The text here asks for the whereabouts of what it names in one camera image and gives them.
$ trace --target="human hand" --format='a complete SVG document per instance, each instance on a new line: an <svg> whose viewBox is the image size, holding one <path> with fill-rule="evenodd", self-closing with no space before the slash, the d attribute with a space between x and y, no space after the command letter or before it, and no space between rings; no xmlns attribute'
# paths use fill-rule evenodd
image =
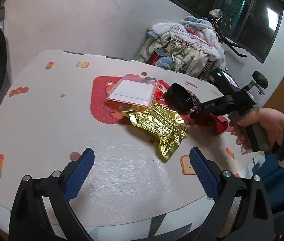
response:
<svg viewBox="0 0 284 241"><path fill-rule="evenodd" d="M247 127L254 123L260 123L264 128L270 146L274 143L282 144L284 134L284 114L272 108L254 108L249 113L243 115L237 124L230 123L233 127L232 135L236 135L238 145L243 145L244 149L249 149L247 137L242 133L241 127Z"/></svg>

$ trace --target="white table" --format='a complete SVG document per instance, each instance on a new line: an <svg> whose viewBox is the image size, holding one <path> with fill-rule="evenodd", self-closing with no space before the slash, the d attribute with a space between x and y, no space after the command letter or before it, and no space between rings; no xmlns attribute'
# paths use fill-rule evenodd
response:
<svg viewBox="0 0 284 241"><path fill-rule="evenodd" d="M45 51L28 64L0 106L0 229L8 233L24 175L42 178L63 170L72 152L81 154L87 147L95 152L95 164L70 205L95 241L159 235L176 240L199 227L214 202L196 175L182 174L180 159L194 146L222 170L252 177L264 162L263 153L242 155L230 132L216 137L195 125L169 161L161 162L152 136L104 105L119 77L142 72L183 85L201 102L222 96L205 81L136 61ZM11 92L19 87L28 90ZM63 237L49 200L44 203L55 233Z"/></svg>

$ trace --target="blue pad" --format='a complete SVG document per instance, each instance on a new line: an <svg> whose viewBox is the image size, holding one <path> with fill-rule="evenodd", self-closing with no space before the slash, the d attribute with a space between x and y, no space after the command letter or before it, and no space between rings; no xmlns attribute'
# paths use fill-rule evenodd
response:
<svg viewBox="0 0 284 241"><path fill-rule="evenodd" d="M190 163L207 196L212 198L214 201L217 201L219 197L218 181L196 148L192 148L190 150Z"/></svg>
<svg viewBox="0 0 284 241"><path fill-rule="evenodd" d="M82 157L65 184L64 199L69 202L76 198L88 173L94 165L94 151L91 149Z"/></svg>

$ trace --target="silver bolt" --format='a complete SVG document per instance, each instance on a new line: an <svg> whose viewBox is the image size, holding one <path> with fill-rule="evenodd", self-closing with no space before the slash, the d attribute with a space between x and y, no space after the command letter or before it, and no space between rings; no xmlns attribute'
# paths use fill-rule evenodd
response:
<svg viewBox="0 0 284 241"><path fill-rule="evenodd" d="M54 172L52 173L53 178L58 178L60 175L61 175L61 172L60 172L59 170L54 171Z"/></svg>
<svg viewBox="0 0 284 241"><path fill-rule="evenodd" d="M229 177L231 177L231 175L232 175L232 173L229 170L223 171L223 176L229 178Z"/></svg>
<svg viewBox="0 0 284 241"><path fill-rule="evenodd" d="M29 175L26 175L26 176L23 177L23 181L25 181L25 182L29 181L29 179L30 179Z"/></svg>
<svg viewBox="0 0 284 241"><path fill-rule="evenodd" d="M254 179L255 181L260 181L260 180L261 180L261 178L260 178L258 175L254 175L254 176L253 176L253 179Z"/></svg>

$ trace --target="display screen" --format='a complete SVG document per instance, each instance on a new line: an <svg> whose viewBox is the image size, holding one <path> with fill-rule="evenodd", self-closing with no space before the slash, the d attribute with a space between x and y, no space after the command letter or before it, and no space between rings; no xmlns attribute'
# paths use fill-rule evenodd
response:
<svg viewBox="0 0 284 241"><path fill-rule="evenodd" d="M231 85L233 85L233 86L235 86L235 87L237 87L237 88L240 89L240 87L237 85L237 83L235 82L235 80L234 80L229 74L227 74L227 73L224 72L224 71L221 71L221 72L223 73L223 75L226 77L226 79L228 80L228 82L229 82Z"/></svg>

